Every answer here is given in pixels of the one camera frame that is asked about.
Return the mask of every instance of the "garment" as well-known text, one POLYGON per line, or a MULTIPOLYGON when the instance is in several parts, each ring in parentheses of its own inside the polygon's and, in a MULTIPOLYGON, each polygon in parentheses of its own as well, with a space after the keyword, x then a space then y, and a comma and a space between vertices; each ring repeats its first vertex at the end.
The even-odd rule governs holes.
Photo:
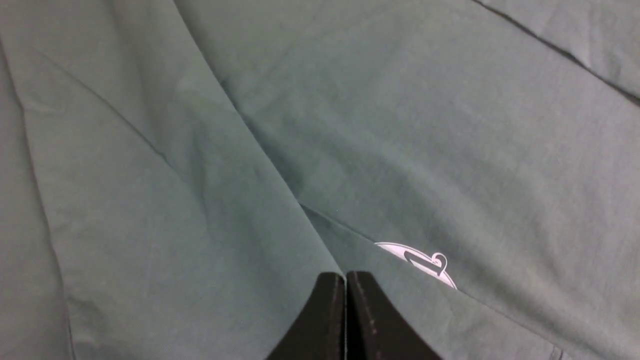
POLYGON ((635 38, 502 3, 4 0, 0 357, 262 359, 363 270, 444 359, 638 358, 635 38))

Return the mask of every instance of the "seam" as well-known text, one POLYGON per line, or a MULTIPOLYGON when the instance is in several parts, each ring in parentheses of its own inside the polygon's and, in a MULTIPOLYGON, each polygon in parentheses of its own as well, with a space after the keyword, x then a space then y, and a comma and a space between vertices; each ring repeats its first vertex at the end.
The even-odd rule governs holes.
MULTIPOLYGON (((341 222, 340 220, 337 220, 337 219, 335 219, 335 218, 333 218, 333 217, 331 217, 329 215, 326 215, 322 211, 316 210, 316 209, 312 208, 311 206, 306 205, 306 204, 304 204, 304 203, 302 203, 300 201, 299 201, 299 203, 300 203, 300 206, 302 208, 307 209, 308 211, 310 211, 312 213, 315 213, 316 215, 320 216, 321 218, 325 219, 326 221, 329 221, 329 222, 331 222, 331 223, 333 223, 333 224, 335 224, 335 225, 337 225, 337 226, 339 226, 339 227, 341 227, 341 228, 343 228, 343 229, 345 229, 347 231, 350 231, 350 232, 360 236, 361 238, 363 238, 363 239, 365 239, 367 241, 370 241, 371 243, 376 243, 377 242, 376 240, 373 240, 371 237, 369 237, 367 235, 364 235, 362 232, 360 232, 360 231, 352 228, 351 226, 345 224, 344 222, 341 222)), ((521 327, 522 329, 524 329, 525 331, 529 332, 530 334, 533 334, 533 335, 539 337, 540 339, 542 339, 543 341, 546 341, 548 344, 552 345, 553 348, 560 349, 555 343, 553 343, 550 340, 546 339, 544 336, 538 334, 537 332, 535 332, 533 330, 530 330, 526 326, 522 325, 520 322, 512 319, 510 316, 508 316, 508 315, 506 315, 504 313, 501 313, 500 311, 490 307, 489 305, 485 304, 484 302, 481 302, 480 300, 476 299, 475 297, 469 295, 468 293, 466 293, 466 292, 464 292, 464 291, 462 291, 460 289, 457 289, 457 292, 459 292, 462 295, 470 298, 471 300, 473 300, 474 302, 478 303, 479 305, 482 305, 483 307, 489 309, 491 312, 495 313, 496 315, 499 315, 500 317, 508 320, 510 323, 515 324, 515 325, 521 327)))
POLYGON ((355 272, 353 274, 353 278, 356 281, 356 287, 358 288, 358 292, 360 293, 360 297, 362 298, 362 304, 364 305, 365 315, 367 316, 367 325, 369 326, 369 330, 371 332, 371 337, 373 338, 373 347, 376 349, 376 359, 384 360, 382 355, 382 351, 378 348, 378 330, 376 329, 376 319, 373 317, 371 313, 371 308, 369 307, 369 301, 364 293, 364 288, 362 288, 362 284, 360 284, 360 280, 358 280, 358 273, 355 272))
POLYGON ((21 111, 21 115, 22 115, 22 128, 24 131, 24 138, 25 138, 25 142, 26 142, 26 148, 27 148, 27 154, 29 156, 29 171, 31 172, 31 175, 33 176, 33 180, 35 182, 35 190, 36 190, 36 196, 38 199, 38 202, 40 203, 40 212, 44 218, 44 222, 47 226, 47 244, 48 244, 48 248, 49 251, 51 251, 52 257, 53 257, 53 262, 54 262, 54 266, 56 268, 56 275, 58 277, 58 280, 60 281, 60 286, 61 286, 61 296, 62 296, 62 301, 64 304, 64 317, 65 317, 65 322, 66 322, 66 328, 67 328, 67 347, 69 349, 70 355, 71 355, 71 359, 72 360, 76 360, 77 356, 76 356, 76 348, 74 346, 74 342, 73 342, 73 337, 72 337, 72 330, 71 330, 71 317, 70 317, 70 312, 69 312, 69 305, 67 302, 67 291, 66 291, 66 287, 65 287, 65 282, 64 282, 64 278, 62 276, 62 268, 60 267, 60 260, 58 259, 58 255, 56 254, 56 249, 53 247, 53 243, 51 241, 51 227, 49 225, 49 218, 47 217, 47 212, 45 211, 44 208, 44 203, 42 201, 42 193, 40 191, 40 183, 38 181, 38 177, 36 176, 36 171, 35 171, 35 166, 33 164, 33 156, 31 154, 31 143, 29 142, 29 133, 28 133, 28 129, 27 129, 27 120, 25 118, 25 111, 24 111, 24 104, 22 103, 22 100, 20 99, 20 96, 18 96, 18 91, 15 87, 15 79, 13 77, 13 74, 11 73, 11 64, 9 62, 9 58, 6 55, 6 48, 4 47, 3 44, 3 38, 2 38, 2 34, 0 33, 0 56, 3 57, 3 60, 6 64, 6 70, 7 70, 7 74, 9 75, 9 81, 11 81, 11 86, 13 88, 13 94, 17 100, 17 104, 20 106, 20 111, 21 111))

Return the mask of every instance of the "printed logo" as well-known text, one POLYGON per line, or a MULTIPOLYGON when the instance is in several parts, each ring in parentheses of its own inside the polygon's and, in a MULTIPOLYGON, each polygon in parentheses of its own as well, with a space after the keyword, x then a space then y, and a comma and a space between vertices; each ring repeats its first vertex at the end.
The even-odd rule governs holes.
POLYGON ((408 261, 413 266, 444 282, 454 289, 458 289, 447 274, 447 257, 436 252, 431 256, 406 245, 396 243, 376 243, 377 246, 389 251, 391 254, 408 261))

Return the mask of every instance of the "crease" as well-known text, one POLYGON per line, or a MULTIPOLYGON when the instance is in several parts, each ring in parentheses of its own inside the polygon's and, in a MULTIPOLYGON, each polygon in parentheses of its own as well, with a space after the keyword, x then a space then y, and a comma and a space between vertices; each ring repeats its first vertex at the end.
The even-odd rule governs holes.
MULTIPOLYGON (((567 60, 572 62, 574 65, 579 66, 580 68, 585 70, 587 73, 591 74, 592 76, 594 76, 598 80, 602 81, 608 87, 612 88, 615 92, 618 92, 620 95, 624 96, 624 98, 626 98, 626 100, 628 100, 632 104, 634 104, 636 106, 640 106, 640 94, 636 94, 633 91, 633 89, 629 89, 629 88, 627 88, 627 86, 624 86, 621 83, 616 83, 614 80, 609 79, 609 78, 599 74, 598 71, 592 69, 592 67, 590 66, 590 61, 591 61, 590 59, 585 61, 584 59, 580 59, 580 58, 576 57, 576 55, 570 53, 566 49, 563 49, 559 45, 556 45, 552 41, 547 40, 545 37, 535 34, 531 29, 529 29, 526 25, 523 25, 519 20, 516 20, 515 18, 513 18, 512 16, 508 15, 507 13, 505 13, 503 11, 500 11, 500 10, 498 10, 498 9, 488 5, 488 4, 483 3, 482 0, 469 0, 469 1, 472 1, 472 2, 474 2, 476 4, 478 4, 479 6, 483 7, 486 10, 488 10, 489 12, 492 12, 493 14, 495 14, 495 15, 501 17, 502 19, 506 20, 511 25, 513 25, 516 28, 518 28, 519 30, 523 31, 526 35, 529 35, 530 37, 533 37, 537 41, 539 41, 542 44, 544 44, 545 46, 547 46, 553 52, 555 52, 558 55, 566 58, 567 60)), ((589 57, 591 57, 591 54, 592 54, 591 42, 590 41, 589 41, 589 57)))
POLYGON ((45 210, 45 206, 44 206, 44 202, 42 200, 42 191, 40 189, 40 182, 38 180, 38 176, 36 174, 35 171, 35 164, 33 162, 33 154, 32 154, 32 148, 31 148, 31 142, 29 141, 29 131, 27 129, 27 119, 25 116, 25 111, 24 111, 24 103, 22 102, 22 99, 20 98, 20 95, 18 94, 18 90, 15 86, 15 76, 12 73, 11 70, 11 63, 9 61, 9 57, 6 53, 6 47, 4 46, 4 37, 2 35, 2 33, 0 32, 0 56, 2 56, 4 63, 5 63, 5 70, 7 71, 8 77, 9 77, 9 81, 11 82, 11 88, 13 89, 13 94, 17 100, 17 104, 18 106, 20 106, 20 112, 21 112, 21 117, 22 117, 22 129, 24 132, 24 138, 26 140, 26 150, 27 150, 27 154, 29 156, 29 172, 30 174, 33 176, 34 182, 35 182, 35 195, 38 199, 38 203, 39 203, 39 212, 41 213, 44 222, 46 224, 46 228, 47 228, 47 233, 46 233, 46 244, 48 245, 49 251, 52 254, 52 261, 54 263, 54 267, 56 269, 56 277, 58 278, 58 281, 60 282, 60 296, 62 297, 62 303, 64 304, 63 306, 63 316, 65 319, 65 332, 67 333, 67 348, 69 351, 69 355, 71 360, 76 360, 77 359, 77 355, 76 355, 76 347, 74 345, 74 341, 73 341, 73 334, 72 334, 72 329, 71 329, 71 316, 70 316, 70 310, 69 310, 69 304, 67 302, 67 291, 66 291, 66 287, 65 287, 65 281, 64 281, 64 276, 62 274, 62 267, 60 265, 60 259, 58 258, 58 255, 56 253, 56 249, 53 246, 53 241, 52 241, 52 236, 51 236, 51 223, 49 222, 49 218, 47 216, 47 212, 45 210))
POLYGON ((98 94, 94 89, 92 89, 90 86, 88 86, 84 81, 80 80, 78 77, 76 77, 75 75, 73 75, 73 73, 71 73, 70 71, 68 71, 67 69, 65 69, 64 67, 62 67, 58 62, 56 62, 55 60, 53 60, 52 58, 50 58, 48 55, 46 55, 45 53, 43 53, 41 50, 32 47, 32 49, 38 53, 44 60, 46 60, 50 65, 52 65, 54 68, 56 68, 57 70, 59 70, 60 72, 62 72, 64 75, 66 75, 66 77, 70 78, 71 80, 73 80, 73 82, 76 85, 79 85, 82 89, 86 90, 87 92, 89 92, 89 94, 93 95, 94 98, 96 98, 97 100, 99 100, 102 104, 106 105, 109 110, 111 110, 112 113, 114 113, 120 120, 122 120, 127 127, 133 131, 139 138, 141 138, 141 140, 143 140, 145 142, 145 144, 147 144, 147 146, 149 148, 151 148, 151 150, 153 150, 153 152, 158 155, 160 158, 162 158, 162 160, 164 161, 164 163, 166 164, 166 166, 168 166, 170 169, 173 170, 173 172, 178 175, 179 178, 181 178, 183 181, 185 181, 182 176, 180 176, 180 174, 174 169, 173 166, 171 166, 171 164, 169 163, 169 161, 166 158, 166 154, 161 152, 136 126, 134 126, 118 109, 116 109, 107 99, 105 99, 103 96, 101 96, 100 94, 98 94))

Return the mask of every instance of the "wrinkled fabric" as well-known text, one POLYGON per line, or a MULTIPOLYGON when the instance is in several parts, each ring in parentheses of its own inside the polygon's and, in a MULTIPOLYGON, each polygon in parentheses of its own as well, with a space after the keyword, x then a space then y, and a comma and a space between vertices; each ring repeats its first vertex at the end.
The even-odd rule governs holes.
POLYGON ((636 358, 629 12, 584 52, 471 0, 2 2, 0 357, 262 359, 365 270, 445 359, 636 358))
POLYGON ((640 7, 634 0, 477 0, 640 98, 640 7))

